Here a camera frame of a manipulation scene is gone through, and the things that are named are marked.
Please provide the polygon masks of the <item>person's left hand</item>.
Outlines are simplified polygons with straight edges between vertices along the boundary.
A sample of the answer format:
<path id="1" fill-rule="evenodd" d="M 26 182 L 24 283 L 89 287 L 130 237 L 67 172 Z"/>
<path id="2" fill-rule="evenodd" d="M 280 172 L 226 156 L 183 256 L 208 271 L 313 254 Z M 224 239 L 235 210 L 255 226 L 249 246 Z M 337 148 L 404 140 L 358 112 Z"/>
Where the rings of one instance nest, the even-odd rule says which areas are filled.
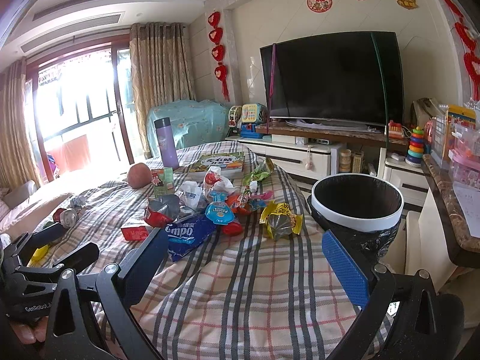
<path id="1" fill-rule="evenodd" d="M 33 327 L 21 322 L 11 322 L 10 326 L 22 344 L 33 345 L 37 342 L 43 343 L 46 340 L 47 324 L 48 318 L 43 317 Z"/>

